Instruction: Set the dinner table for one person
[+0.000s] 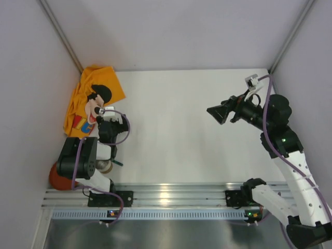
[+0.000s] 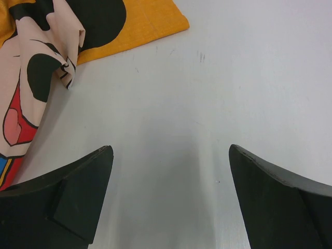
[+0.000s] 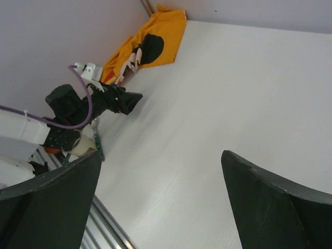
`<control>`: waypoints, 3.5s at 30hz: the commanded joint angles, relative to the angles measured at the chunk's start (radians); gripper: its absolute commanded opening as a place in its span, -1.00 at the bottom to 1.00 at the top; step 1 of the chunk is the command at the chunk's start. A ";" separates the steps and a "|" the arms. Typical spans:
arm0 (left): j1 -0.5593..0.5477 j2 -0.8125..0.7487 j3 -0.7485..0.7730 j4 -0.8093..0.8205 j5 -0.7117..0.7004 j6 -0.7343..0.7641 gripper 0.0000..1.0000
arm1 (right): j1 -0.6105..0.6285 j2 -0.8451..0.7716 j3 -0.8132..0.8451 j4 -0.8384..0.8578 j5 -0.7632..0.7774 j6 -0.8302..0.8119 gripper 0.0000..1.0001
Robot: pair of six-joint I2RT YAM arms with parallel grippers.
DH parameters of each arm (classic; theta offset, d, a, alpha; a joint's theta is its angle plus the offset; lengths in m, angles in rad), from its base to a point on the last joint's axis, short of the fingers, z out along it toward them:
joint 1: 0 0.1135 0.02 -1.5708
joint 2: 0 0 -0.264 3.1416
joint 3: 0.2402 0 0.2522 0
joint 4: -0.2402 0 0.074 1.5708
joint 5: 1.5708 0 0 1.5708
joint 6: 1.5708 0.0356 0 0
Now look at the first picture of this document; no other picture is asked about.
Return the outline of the spoon with green handle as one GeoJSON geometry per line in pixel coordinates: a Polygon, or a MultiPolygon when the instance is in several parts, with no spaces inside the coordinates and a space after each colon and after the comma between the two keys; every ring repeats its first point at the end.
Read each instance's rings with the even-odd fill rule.
{"type": "Polygon", "coordinates": [[[116,164],[116,165],[118,165],[118,166],[123,166],[123,163],[121,163],[121,162],[119,162],[119,161],[116,161],[116,160],[111,160],[112,161],[112,163],[114,163],[114,164],[116,164]]]}

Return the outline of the silver metal cup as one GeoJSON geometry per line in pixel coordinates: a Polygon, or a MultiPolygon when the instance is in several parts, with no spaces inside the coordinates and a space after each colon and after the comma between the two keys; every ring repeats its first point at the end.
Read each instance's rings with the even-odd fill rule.
{"type": "Polygon", "coordinates": [[[113,163],[110,160],[97,160],[96,169],[102,174],[107,174],[113,169],[113,163]]]}

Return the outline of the orange cartoon mouse placemat cloth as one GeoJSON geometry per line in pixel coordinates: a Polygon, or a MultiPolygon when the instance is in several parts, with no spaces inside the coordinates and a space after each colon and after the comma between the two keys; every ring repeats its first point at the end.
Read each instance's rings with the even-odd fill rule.
{"type": "Polygon", "coordinates": [[[69,137],[88,136],[97,124],[99,109],[125,97],[111,66],[86,67],[72,92],[64,119],[64,133],[69,137]]]}

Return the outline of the red round plate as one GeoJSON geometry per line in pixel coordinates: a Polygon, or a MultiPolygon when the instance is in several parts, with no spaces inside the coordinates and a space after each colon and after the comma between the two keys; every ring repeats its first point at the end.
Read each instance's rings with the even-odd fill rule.
{"type": "Polygon", "coordinates": [[[50,185],[60,191],[66,191],[72,189],[72,181],[57,173],[57,163],[54,163],[49,172],[50,185]]]}

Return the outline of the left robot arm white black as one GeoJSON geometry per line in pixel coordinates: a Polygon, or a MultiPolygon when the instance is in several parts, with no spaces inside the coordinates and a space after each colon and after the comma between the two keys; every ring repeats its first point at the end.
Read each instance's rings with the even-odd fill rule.
{"type": "Polygon", "coordinates": [[[98,137],[68,137],[59,155],[56,171],[71,182],[71,189],[90,188],[91,192],[116,193],[114,182],[104,174],[112,169],[117,156],[117,136],[129,133],[125,115],[106,120],[98,117],[98,137]]]}

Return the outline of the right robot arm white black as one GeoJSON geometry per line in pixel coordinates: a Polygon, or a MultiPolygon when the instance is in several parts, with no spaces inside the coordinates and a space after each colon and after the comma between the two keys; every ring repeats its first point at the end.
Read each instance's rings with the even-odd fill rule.
{"type": "Polygon", "coordinates": [[[264,106],[255,105],[245,95],[231,96],[206,110],[224,124],[230,112],[232,123],[242,119],[260,129],[261,143],[283,174],[295,200],[291,206],[260,178],[244,182],[241,191],[246,202],[265,207],[285,227],[296,248],[308,248],[331,240],[331,208],[323,200],[310,173],[303,146],[288,126],[292,114],[289,101],[273,94],[264,106]]]}

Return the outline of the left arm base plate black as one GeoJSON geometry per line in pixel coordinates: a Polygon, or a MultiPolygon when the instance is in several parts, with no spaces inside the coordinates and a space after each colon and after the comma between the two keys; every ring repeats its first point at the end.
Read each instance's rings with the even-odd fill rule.
{"type": "MultiPolygon", "coordinates": [[[[117,191],[116,194],[123,200],[125,208],[132,206],[133,191],[117,191]]],[[[90,208],[115,208],[120,207],[120,204],[121,202],[117,197],[90,192],[87,206],[90,208]]]]}

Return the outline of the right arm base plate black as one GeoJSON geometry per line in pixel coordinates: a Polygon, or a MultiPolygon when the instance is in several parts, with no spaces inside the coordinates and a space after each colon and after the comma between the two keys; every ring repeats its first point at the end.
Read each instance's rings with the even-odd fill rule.
{"type": "Polygon", "coordinates": [[[251,201],[240,190],[226,190],[225,200],[227,207],[235,209],[251,206],[251,201]]]}

